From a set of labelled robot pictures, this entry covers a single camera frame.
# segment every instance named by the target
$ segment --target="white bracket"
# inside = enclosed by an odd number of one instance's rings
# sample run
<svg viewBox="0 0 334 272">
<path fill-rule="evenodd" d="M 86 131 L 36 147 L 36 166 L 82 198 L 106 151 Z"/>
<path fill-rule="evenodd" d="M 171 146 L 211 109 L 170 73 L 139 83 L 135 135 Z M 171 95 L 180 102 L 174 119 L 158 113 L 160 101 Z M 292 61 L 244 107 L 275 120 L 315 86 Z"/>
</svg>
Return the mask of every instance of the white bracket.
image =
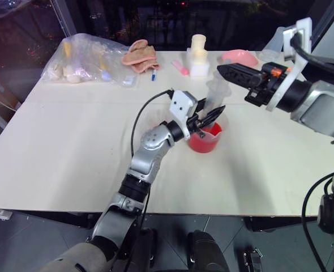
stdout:
<svg viewBox="0 0 334 272">
<path fill-rule="evenodd" d="M 312 35 L 312 20 L 310 18 L 305 18 L 302 20 L 298 20 L 295 26 L 287 28 L 283 33 L 285 60 L 292 60 L 295 58 L 295 64 L 292 70 L 280 84 L 274 95 L 271 97 L 271 100 L 266 107 L 266 110 L 270 112 L 276 108 L 282 97 L 285 95 L 286 91 L 289 89 L 294 80 L 299 76 L 299 74 L 303 71 L 304 67 L 308 63 L 304 58 L 297 54 L 290 45 L 290 40 L 297 32 L 302 34 L 302 49 L 308 54 L 311 53 L 310 38 Z"/>
<path fill-rule="evenodd" d="M 190 132 L 187 128 L 187 119 L 194 114 L 197 103 L 197 99 L 189 92 L 180 90 L 174 91 L 169 111 L 173 115 L 173 120 L 181 128 L 185 140 L 190 139 Z"/>
</svg>

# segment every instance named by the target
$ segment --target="white table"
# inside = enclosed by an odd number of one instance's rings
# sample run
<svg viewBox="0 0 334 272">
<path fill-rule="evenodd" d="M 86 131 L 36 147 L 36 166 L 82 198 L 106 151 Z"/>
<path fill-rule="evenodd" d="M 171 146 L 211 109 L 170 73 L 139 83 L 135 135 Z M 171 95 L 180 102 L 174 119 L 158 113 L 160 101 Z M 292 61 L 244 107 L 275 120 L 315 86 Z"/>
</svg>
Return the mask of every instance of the white table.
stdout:
<svg viewBox="0 0 334 272">
<path fill-rule="evenodd" d="M 211 72 L 221 53 L 210 52 Z M 142 104 L 171 87 L 198 99 L 207 94 L 206 80 L 183 77 L 170 64 L 181 55 L 157 52 L 156 81 L 143 74 L 133 89 L 38 82 L 0 136 L 0 209 L 103 211 L 130 162 L 131 127 Z M 251 105 L 246 89 L 231 88 L 216 149 L 198 154 L 178 142 L 162 161 L 148 212 L 299 216 L 309 187 L 334 171 L 332 138 L 281 110 Z M 142 132 L 168 116 L 168 105 L 162 97 L 146 108 L 136 146 Z M 322 192 L 311 196 L 308 215 L 318 213 Z"/>
</svg>

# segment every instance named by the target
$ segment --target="pink marker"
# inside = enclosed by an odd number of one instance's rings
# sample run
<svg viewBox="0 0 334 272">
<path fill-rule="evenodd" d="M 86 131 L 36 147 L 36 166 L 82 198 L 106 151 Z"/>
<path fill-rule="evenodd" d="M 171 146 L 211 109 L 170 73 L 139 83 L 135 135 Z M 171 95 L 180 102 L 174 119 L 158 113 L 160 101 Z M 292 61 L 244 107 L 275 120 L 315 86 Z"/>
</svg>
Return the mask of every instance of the pink marker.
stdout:
<svg viewBox="0 0 334 272">
<path fill-rule="evenodd" d="M 188 75 L 190 73 L 179 61 L 174 60 L 171 63 L 182 75 Z"/>
</svg>

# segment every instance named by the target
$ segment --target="plastic bag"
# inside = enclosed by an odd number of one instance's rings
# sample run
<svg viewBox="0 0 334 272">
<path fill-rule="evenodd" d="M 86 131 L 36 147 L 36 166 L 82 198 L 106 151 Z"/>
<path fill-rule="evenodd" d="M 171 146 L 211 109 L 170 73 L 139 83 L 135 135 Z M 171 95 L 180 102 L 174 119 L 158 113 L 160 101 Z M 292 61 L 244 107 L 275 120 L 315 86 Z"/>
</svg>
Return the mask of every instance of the plastic bag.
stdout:
<svg viewBox="0 0 334 272">
<path fill-rule="evenodd" d="M 96 80 L 133 87 L 139 75 L 122 64 L 121 59 L 127 51 L 128 46 L 115 41 L 85 33 L 75 34 L 61 41 L 41 79 L 67 83 Z"/>
</svg>

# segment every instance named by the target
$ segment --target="pink cloth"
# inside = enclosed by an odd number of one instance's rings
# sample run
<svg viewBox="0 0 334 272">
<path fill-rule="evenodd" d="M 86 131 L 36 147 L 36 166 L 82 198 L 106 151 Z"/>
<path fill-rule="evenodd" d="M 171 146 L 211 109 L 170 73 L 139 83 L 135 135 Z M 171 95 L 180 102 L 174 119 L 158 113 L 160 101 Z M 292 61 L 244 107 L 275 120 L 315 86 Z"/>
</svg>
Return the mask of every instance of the pink cloth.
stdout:
<svg viewBox="0 0 334 272">
<path fill-rule="evenodd" d="M 149 68 L 160 68 L 157 63 L 156 51 L 153 46 L 148 46 L 147 40 L 135 41 L 123 56 L 122 63 L 131 65 L 136 73 L 142 73 Z"/>
</svg>

